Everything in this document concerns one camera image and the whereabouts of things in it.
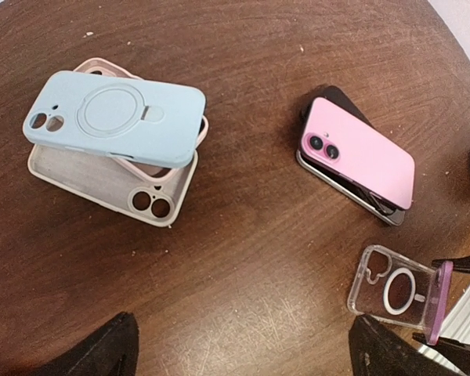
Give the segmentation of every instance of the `smartphone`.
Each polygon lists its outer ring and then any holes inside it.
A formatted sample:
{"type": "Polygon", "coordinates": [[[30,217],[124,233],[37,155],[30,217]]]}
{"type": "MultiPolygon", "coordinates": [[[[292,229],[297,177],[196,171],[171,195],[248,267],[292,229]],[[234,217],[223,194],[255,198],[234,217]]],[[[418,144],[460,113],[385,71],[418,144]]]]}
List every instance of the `smartphone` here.
{"type": "MultiPolygon", "coordinates": [[[[340,106],[343,110],[348,111],[353,116],[365,122],[369,126],[372,126],[369,120],[359,110],[359,108],[337,86],[320,86],[310,93],[310,97],[311,99],[315,99],[316,97],[323,97],[337,106],[340,106]]],[[[311,103],[307,103],[300,111],[300,128],[303,127],[306,118],[308,117],[310,107],[311,103]]],[[[319,179],[323,180],[339,192],[343,193],[348,198],[367,209],[371,214],[376,215],[383,222],[386,222],[391,226],[399,226],[403,223],[405,211],[399,210],[393,207],[393,205],[381,201],[376,197],[372,197],[367,190],[352,184],[348,180],[343,179],[341,176],[334,174],[324,167],[321,167],[314,161],[307,160],[302,156],[299,150],[296,152],[296,159],[305,170],[311,172],[319,179]]]]}
{"type": "Polygon", "coordinates": [[[302,155],[407,210],[412,204],[414,159],[372,127],[325,98],[315,98],[300,141],[302,155]]]}
{"type": "Polygon", "coordinates": [[[24,123],[32,143],[182,168],[193,159],[205,109],[196,88],[61,71],[24,123]]]}

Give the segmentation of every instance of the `camera cutout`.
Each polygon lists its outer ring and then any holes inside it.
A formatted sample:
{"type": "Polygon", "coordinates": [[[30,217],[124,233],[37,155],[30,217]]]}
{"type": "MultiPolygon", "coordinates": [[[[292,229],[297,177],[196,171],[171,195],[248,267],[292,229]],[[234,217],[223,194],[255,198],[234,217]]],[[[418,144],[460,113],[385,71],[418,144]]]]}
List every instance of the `camera cutout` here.
{"type": "Polygon", "coordinates": [[[157,218],[167,217],[170,211],[171,205],[163,198],[155,200],[151,205],[151,213],[157,218]]]}
{"type": "Polygon", "coordinates": [[[30,120],[30,126],[33,129],[39,129],[45,124],[46,121],[47,121],[47,115],[46,114],[43,114],[43,113],[36,114],[30,120]]]}
{"type": "Polygon", "coordinates": [[[47,130],[49,132],[57,132],[59,131],[64,125],[64,119],[61,116],[54,116],[51,117],[49,122],[47,123],[47,130]]]}
{"type": "Polygon", "coordinates": [[[369,284],[376,284],[380,278],[384,278],[392,269],[392,259],[380,252],[373,251],[366,267],[366,279],[369,284]]]}
{"type": "Polygon", "coordinates": [[[147,210],[151,205],[151,197],[146,192],[138,192],[132,198],[132,206],[141,212],[147,210]]]}

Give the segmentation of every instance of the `pink smartphone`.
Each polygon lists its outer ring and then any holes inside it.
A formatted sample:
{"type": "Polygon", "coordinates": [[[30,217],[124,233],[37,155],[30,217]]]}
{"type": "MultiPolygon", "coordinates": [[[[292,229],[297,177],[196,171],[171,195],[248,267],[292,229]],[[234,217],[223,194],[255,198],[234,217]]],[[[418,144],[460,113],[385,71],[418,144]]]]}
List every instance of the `pink smartphone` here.
{"type": "Polygon", "coordinates": [[[316,98],[300,142],[306,157],[403,210],[410,208],[414,159],[341,107],[316,98]]]}

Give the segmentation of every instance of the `camera lens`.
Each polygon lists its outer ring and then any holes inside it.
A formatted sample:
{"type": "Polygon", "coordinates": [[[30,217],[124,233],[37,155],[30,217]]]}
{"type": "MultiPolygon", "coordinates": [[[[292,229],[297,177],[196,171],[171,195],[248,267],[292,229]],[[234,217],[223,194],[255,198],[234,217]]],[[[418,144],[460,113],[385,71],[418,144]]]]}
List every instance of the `camera lens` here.
{"type": "Polygon", "coordinates": [[[310,138],[310,146],[315,150],[320,150],[324,146],[324,142],[320,137],[313,136],[310,138]]]}
{"type": "Polygon", "coordinates": [[[326,154],[330,159],[338,159],[339,157],[339,150],[334,145],[329,145],[326,147],[326,154]]]}

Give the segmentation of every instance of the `light blue phone case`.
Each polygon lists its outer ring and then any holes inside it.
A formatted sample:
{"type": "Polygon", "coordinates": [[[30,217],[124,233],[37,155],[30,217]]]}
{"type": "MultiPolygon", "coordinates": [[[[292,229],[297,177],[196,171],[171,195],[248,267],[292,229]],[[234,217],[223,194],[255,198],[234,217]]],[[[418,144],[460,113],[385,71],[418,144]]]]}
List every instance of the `light blue phone case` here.
{"type": "Polygon", "coordinates": [[[61,71],[23,123],[32,143],[165,168],[188,165],[205,109],[189,86],[61,71]]]}

